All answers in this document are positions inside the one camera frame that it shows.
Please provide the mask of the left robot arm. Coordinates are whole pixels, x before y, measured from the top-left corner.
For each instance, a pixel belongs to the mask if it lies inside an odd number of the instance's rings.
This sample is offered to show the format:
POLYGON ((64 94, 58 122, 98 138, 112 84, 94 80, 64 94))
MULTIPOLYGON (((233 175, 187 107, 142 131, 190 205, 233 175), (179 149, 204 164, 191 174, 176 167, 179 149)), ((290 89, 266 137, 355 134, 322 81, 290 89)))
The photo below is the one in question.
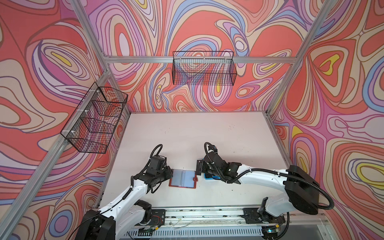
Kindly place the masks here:
POLYGON ((160 155, 162 148, 159 144, 152 150, 144 168, 131 176, 130 185, 114 200, 97 211, 87 211, 69 239, 118 240, 136 224, 149 223, 152 205, 141 198, 155 193, 163 182, 173 177, 167 158, 160 155))

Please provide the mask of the red leather card holder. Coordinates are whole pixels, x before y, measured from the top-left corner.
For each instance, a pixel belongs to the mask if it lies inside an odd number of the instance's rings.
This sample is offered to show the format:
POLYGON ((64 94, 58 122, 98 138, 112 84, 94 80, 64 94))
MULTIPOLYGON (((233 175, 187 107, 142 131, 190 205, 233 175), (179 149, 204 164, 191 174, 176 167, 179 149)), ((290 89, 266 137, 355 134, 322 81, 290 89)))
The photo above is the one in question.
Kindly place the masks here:
POLYGON ((173 170, 173 177, 169 181, 169 187, 195 189, 198 178, 195 171, 173 170))

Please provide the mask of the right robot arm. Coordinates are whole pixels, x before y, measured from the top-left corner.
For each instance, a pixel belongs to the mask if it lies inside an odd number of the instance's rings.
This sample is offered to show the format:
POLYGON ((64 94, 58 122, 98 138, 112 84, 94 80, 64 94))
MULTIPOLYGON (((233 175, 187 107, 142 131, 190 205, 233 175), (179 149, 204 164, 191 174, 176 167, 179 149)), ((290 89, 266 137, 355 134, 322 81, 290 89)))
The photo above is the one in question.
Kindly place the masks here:
POLYGON ((332 210, 333 198, 301 168, 291 165, 286 170, 254 168, 242 163, 226 162, 216 146, 206 142, 205 156, 197 161, 197 175, 209 175, 226 184, 252 184, 272 188, 281 193, 265 197, 251 215, 254 223, 283 223, 292 211, 317 215, 319 210, 332 210))

